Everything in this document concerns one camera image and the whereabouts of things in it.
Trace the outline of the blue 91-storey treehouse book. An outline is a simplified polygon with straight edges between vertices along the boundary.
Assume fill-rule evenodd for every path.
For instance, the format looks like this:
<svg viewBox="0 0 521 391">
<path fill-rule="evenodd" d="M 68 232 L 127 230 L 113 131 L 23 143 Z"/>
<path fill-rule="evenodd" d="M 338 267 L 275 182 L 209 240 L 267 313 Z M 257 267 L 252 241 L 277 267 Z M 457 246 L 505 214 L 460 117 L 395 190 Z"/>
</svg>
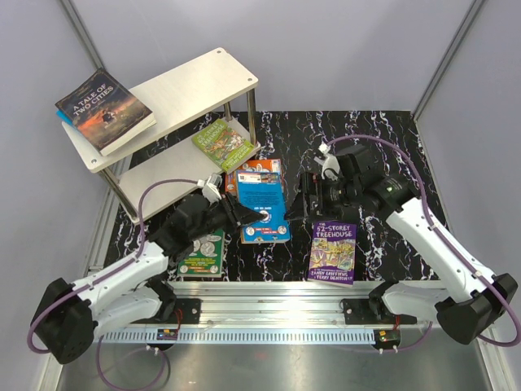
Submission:
<svg viewBox="0 0 521 391">
<path fill-rule="evenodd" d="M 57 115 L 57 117 L 58 117 L 61 121 L 67 123 L 67 124 L 70 125 L 73 129 L 78 130 L 78 128 L 77 128 L 77 127 L 72 123 L 72 120 L 70 120 L 70 119 L 69 119 L 69 118 L 68 118 L 68 117 L 67 117 L 63 112 L 61 112 L 60 110 L 57 110 L 57 111 L 56 111 L 56 115 Z"/>
</svg>

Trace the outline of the dark tale of two cities book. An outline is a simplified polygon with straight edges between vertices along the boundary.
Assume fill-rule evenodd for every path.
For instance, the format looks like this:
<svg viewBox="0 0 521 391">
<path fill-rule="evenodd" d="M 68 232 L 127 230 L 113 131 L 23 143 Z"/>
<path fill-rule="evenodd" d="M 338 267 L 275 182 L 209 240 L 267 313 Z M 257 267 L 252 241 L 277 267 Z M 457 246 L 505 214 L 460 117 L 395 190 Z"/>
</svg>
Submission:
<svg viewBox="0 0 521 391">
<path fill-rule="evenodd" d="M 102 156 L 155 124 L 153 111 L 102 68 L 55 106 Z"/>
</svg>

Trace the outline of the light blue paperback book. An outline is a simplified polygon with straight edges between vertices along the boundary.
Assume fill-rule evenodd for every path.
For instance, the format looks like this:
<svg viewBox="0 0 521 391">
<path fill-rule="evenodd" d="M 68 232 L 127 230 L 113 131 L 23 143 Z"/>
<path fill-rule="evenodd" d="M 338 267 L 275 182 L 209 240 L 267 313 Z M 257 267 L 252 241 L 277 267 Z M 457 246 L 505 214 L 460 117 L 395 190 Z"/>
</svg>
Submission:
<svg viewBox="0 0 521 391">
<path fill-rule="evenodd" d="M 242 244 L 289 241 L 291 232 L 284 219 L 286 205 L 281 174 L 239 170 L 235 177 L 239 202 L 262 215 L 260 221 L 241 230 Z"/>
</svg>

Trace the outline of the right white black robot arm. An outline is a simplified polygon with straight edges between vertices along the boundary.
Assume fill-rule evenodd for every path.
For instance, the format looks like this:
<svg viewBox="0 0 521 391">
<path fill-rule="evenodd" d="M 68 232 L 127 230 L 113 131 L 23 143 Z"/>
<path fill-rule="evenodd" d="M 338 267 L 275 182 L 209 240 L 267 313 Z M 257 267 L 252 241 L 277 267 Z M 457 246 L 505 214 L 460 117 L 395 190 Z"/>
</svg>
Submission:
<svg viewBox="0 0 521 391">
<path fill-rule="evenodd" d="M 337 156 L 327 144 L 319 151 L 321 173 L 300 175 L 285 218 L 352 223 L 364 209 L 411 244 L 444 285 L 426 292 L 397 281 L 381 283 L 369 294 L 369 314 L 375 322 L 388 323 L 396 315 L 437 322 L 453 340 L 468 345 L 506 312 L 518 289 L 516 280 L 495 274 L 473 257 L 409 179 L 384 174 L 362 145 L 345 148 Z"/>
</svg>

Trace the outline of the green 65-storey treehouse book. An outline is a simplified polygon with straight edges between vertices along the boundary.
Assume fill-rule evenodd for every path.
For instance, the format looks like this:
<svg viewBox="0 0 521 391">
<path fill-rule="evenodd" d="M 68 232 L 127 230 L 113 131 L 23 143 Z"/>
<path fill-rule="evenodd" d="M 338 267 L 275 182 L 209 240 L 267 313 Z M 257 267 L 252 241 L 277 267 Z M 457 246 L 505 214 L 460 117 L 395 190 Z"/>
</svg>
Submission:
<svg viewBox="0 0 521 391">
<path fill-rule="evenodd" d="M 215 165 L 229 173 L 253 156 L 254 145 L 226 121 L 215 120 L 192 137 L 192 143 Z"/>
</svg>

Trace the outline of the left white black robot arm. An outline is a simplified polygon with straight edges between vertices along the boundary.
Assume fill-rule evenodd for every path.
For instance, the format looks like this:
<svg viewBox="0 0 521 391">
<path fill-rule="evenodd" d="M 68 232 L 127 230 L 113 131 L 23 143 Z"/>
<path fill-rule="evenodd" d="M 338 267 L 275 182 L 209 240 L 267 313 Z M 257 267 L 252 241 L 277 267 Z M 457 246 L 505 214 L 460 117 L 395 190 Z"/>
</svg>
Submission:
<svg viewBox="0 0 521 391">
<path fill-rule="evenodd" d="M 173 262 L 187 258 L 205 235 L 234 233 L 262 218 L 230 194 L 216 202 L 200 194 L 185 197 L 136 252 L 73 283 L 62 278 L 50 283 L 33 316 L 28 347 L 68 364 L 113 330 L 143 319 L 167 323 L 176 305 L 165 282 Z"/>
</svg>

